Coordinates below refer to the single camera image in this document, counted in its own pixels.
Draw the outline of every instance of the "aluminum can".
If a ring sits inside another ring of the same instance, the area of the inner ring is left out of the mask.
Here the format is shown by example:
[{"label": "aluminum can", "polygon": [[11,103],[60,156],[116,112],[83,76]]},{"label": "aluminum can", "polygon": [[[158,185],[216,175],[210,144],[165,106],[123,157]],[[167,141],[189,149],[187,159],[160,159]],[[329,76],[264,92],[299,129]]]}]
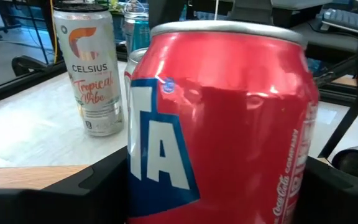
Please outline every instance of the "aluminum can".
[{"label": "aluminum can", "polygon": [[53,18],[75,100],[88,134],[124,127],[112,17],[97,4],[56,4]]},{"label": "aluminum can", "polygon": [[145,12],[126,12],[124,33],[128,55],[134,50],[150,45],[149,14]]},{"label": "aluminum can", "polygon": [[144,54],[146,53],[147,48],[137,49],[133,51],[128,58],[127,67],[124,72],[125,80],[125,90],[127,99],[129,98],[129,87],[131,86],[131,75],[134,73],[136,65],[140,62]]},{"label": "aluminum can", "polygon": [[162,24],[131,77],[129,224],[290,223],[318,108],[302,35]]}]

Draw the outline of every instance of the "orange logo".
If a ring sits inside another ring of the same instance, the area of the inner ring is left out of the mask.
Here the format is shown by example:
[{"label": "orange logo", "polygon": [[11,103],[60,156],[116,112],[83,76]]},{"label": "orange logo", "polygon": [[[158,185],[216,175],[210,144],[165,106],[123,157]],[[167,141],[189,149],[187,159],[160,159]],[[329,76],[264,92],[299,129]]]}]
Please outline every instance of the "orange logo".
[{"label": "orange logo", "polygon": [[96,32],[96,27],[89,28],[78,28],[73,30],[68,36],[68,43],[70,44],[71,51],[82,60],[94,60],[98,57],[99,53],[97,52],[87,52],[78,49],[77,41],[82,37],[91,37]]}]

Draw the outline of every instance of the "cable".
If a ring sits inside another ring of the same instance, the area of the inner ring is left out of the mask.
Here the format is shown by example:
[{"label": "cable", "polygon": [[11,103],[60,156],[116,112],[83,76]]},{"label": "cable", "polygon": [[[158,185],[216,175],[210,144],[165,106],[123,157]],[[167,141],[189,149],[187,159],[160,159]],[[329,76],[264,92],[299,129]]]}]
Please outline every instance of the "cable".
[{"label": "cable", "polygon": [[218,18],[218,8],[219,8],[219,0],[216,0],[216,4],[215,4],[215,18],[214,20],[216,20]]},{"label": "cable", "polygon": [[353,38],[356,38],[358,39],[358,36],[356,35],[352,35],[352,34],[348,34],[347,32],[330,32],[330,31],[324,31],[324,30],[317,30],[315,29],[309,22],[306,22],[310,28],[315,31],[315,32],[318,32],[318,33],[321,33],[321,34],[338,34],[338,35],[346,35],[348,37],[353,37]]},{"label": "cable", "polygon": [[49,0],[50,3],[50,15],[52,18],[52,28],[53,28],[53,49],[55,50],[55,55],[53,56],[53,63],[57,61],[57,36],[56,36],[56,27],[55,27],[55,19],[53,18],[53,0]]},{"label": "cable", "polygon": [[135,0],[135,4],[134,4],[134,5],[133,5],[132,0],[127,0],[127,2],[125,3],[125,6],[124,6],[124,13],[130,12],[130,11],[127,10],[127,6],[128,6],[128,5],[130,5],[131,8],[135,8],[135,7],[137,7],[137,3],[139,3],[140,6],[142,6],[143,12],[135,12],[135,13],[144,13],[144,12],[146,11],[146,8],[145,8],[145,7],[143,6],[143,4],[142,4],[140,1],[138,1],[138,0]]},{"label": "cable", "polygon": [[5,42],[5,43],[12,43],[12,44],[26,44],[29,43],[28,41],[13,41],[13,40],[0,40],[0,42]]},{"label": "cable", "polygon": [[[39,47],[39,48],[41,48],[41,46],[37,43],[37,41],[36,41],[36,40],[34,39],[34,37],[32,36],[29,27],[27,27],[27,31],[28,31],[28,33],[30,34],[31,39],[32,39],[32,41],[36,44],[36,46]],[[46,51],[47,55],[53,55],[53,53],[47,52],[47,51],[49,51],[49,49],[48,49],[48,50],[45,49],[45,51]]]}]

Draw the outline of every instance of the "blue and white label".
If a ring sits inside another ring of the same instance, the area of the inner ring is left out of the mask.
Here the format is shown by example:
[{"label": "blue and white label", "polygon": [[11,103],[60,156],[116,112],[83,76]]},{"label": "blue and white label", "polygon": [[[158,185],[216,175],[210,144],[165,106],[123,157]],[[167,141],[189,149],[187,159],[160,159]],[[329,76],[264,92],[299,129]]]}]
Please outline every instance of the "blue and white label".
[{"label": "blue and white label", "polygon": [[131,81],[129,216],[141,217],[200,199],[179,117],[157,112],[157,79]]}]

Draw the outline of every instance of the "silver can top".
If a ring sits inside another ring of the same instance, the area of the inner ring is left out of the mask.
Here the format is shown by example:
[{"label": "silver can top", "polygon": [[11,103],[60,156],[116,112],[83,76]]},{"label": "silver can top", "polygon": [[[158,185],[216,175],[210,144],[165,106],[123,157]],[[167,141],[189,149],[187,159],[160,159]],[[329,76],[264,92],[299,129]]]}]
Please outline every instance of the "silver can top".
[{"label": "silver can top", "polygon": [[53,10],[60,12],[106,12],[109,8],[99,4],[58,2],[53,5]]},{"label": "silver can top", "polygon": [[138,64],[140,62],[140,60],[142,59],[142,57],[144,56],[144,54],[146,53],[146,51],[147,51],[147,48],[137,49],[137,50],[133,51],[131,54],[129,54],[129,60],[131,62]]},{"label": "silver can top", "polygon": [[297,43],[306,48],[308,41],[299,33],[292,30],[254,24],[250,22],[234,21],[183,21],[169,22],[154,27],[151,30],[151,36],[165,34],[170,32],[191,32],[191,31],[215,31],[215,32],[234,32],[241,34],[261,35],[277,39],[287,40]]}]

